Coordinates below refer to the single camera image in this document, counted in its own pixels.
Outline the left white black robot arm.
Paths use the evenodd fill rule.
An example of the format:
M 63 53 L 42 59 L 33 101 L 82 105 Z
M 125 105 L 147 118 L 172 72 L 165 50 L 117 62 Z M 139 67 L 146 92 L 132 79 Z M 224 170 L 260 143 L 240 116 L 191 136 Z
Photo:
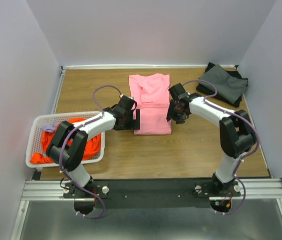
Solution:
M 82 198 L 93 192 L 92 176 L 82 164 L 86 144 L 93 137 L 110 130 L 140 129 L 140 110 L 132 97 L 121 95 L 117 104 L 100 114 L 77 123 L 61 122 L 45 153 L 60 171 L 73 182 L 74 191 Z

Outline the pink t shirt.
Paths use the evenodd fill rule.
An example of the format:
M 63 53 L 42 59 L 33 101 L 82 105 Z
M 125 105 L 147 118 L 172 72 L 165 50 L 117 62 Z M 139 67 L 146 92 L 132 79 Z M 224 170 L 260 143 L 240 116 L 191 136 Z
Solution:
M 156 73 L 150 76 L 129 76 L 131 96 L 140 110 L 140 129 L 135 135 L 169 135 L 171 122 L 166 120 L 169 108 L 170 76 Z

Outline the orange t shirt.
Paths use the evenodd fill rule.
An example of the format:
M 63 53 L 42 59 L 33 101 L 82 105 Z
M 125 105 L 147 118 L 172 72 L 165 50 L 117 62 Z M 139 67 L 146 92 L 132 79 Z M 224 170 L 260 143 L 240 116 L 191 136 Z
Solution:
M 42 148 L 43 153 L 45 153 L 45 151 L 47 150 L 53 136 L 54 136 L 54 132 L 53 133 L 49 133 L 49 132 L 42 133 L 41 148 Z M 100 149 L 101 149 L 101 134 L 93 137 L 86 143 L 82 160 L 88 161 L 92 159 L 98 153 Z M 33 153 L 29 162 L 34 165 L 46 165 L 46 164 L 54 163 L 54 161 L 51 158 L 39 152 Z

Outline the folded grey t shirt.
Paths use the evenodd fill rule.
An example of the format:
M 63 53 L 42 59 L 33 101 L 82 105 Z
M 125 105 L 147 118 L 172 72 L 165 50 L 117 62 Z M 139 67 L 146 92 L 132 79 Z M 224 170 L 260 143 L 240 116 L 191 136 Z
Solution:
M 214 91 L 214 88 L 207 82 L 211 83 L 217 89 L 219 96 L 233 104 L 247 90 L 248 79 L 240 79 L 230 75 L 229 72 L 217 64 L 206 71 L 199 79 L 204 81 L 202 82 L 203 86 Z

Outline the white plastic laundry basket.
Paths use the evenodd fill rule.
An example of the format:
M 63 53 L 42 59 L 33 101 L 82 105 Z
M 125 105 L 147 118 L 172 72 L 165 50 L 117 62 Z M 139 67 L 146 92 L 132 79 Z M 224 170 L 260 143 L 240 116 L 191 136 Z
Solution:
M 86 111 L 86 112 L 70 112 L 70 113 L 57 113 L 38 116 L 31 127 L 27 148 L 25 163 L 29 168 L 51 168 L 57 167 L 58 165 L 54 162 L 43 163 L 43 164 L 33 164 L 30 162 L 34 153 L 40 153 L 45 156 L 45 151 L 42 149 L 41 139 L 42 139 L 42 128 L 45 126 L 52 126 L 54 123 L 60 123 L 63 121 L 69 121 L 74 118 L 89 119 L 96 115 L 99 115 L 99 111 Z

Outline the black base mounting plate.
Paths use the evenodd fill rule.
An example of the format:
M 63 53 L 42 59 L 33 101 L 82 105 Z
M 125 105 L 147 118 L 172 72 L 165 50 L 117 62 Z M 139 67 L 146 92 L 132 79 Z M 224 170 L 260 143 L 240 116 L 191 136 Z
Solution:
M 94 209 L 213 208 L 229 212 L 232 199 L 241 196 L 233 180 L 219 186 L 211 178 L 95 180 L 83 191 L 71 182 L 62 186 L 63 197 L 74 209 L 89 214 Z

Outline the purple cloth in basket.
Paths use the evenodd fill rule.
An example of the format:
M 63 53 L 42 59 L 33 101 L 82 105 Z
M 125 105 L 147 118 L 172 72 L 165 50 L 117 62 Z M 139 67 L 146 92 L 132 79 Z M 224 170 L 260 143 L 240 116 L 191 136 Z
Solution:
M 59 125 L 59 123 L 54 122 L 51 125 L 44 125 L 44 126 L 42 126 L 41 130 L 43 132 L 53 133 L 57 129 L 58 125 Z

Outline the aluminium table edge rail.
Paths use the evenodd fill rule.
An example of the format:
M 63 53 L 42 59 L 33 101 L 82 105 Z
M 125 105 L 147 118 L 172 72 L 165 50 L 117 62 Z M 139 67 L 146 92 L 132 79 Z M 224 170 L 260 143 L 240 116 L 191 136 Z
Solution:
M 130 75 L 169 75 L 172 85 L 200 77 L 207 65 L 101 64 L 63 66 L 52 113 L 98 111 L 118 100 L 118 91 L 130 94 Z

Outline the folded black t shirt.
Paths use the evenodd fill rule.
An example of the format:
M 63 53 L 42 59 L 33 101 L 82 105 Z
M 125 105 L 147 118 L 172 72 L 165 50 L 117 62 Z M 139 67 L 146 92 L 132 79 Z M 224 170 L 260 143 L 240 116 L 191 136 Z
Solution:
M 217 89 L 215 99 L 223 101 L 238 108 L 242 101 L 242 95 L 248 87 L 248 79 L 242 78 L 237 70 L 229 71 L 219 64 L 208 63 L 200 80 L 211 83 Z

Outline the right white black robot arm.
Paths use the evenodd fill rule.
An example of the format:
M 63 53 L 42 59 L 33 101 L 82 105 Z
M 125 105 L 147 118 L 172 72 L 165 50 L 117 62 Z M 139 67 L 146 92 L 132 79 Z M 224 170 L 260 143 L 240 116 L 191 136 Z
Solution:
M 208 100 L 207 96 L 188 93 L 183 84 L 178 83 L 169 88 L 171 96 L 167 121 L 183 124 L 189 115 L 200 116 L 219 128 L 220 146 L 223 158 L 211 180 L 196 185 L 199 194 L 222 196 L 231 191 L 235 185 L 236 172 L 245 157 L 252 154 L 252 147 L 258 148 L 256 129 L 250 121 L 249 114 L 221 107 Z

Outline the front aluminium frame rail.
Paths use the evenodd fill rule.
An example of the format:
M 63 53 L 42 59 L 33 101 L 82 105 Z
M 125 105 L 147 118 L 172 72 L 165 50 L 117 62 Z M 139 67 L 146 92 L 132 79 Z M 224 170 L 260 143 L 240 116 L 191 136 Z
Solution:
M 196 185 L 207 182 L 207 179 L 177 178 L 177 179 L 125 179 L 97 180 L 92 187 L 94 193 L 102 199 L 118 195 L 120 199 L 128 197 L 183 198 L 186 195 L 209 198 L 210 200 L 233 197 L 241 199 L 282 199 L 282 179 L 279 178 L 246 178 L 236 180 L 231 191 L 224 195 L 208 196 L 199 194 Z M 27 181 L 24 185 L 21 199 L 23 201 L 56 201 L 83 200 L 88 201 L 93 196 L 76 189 L 69 181 Z

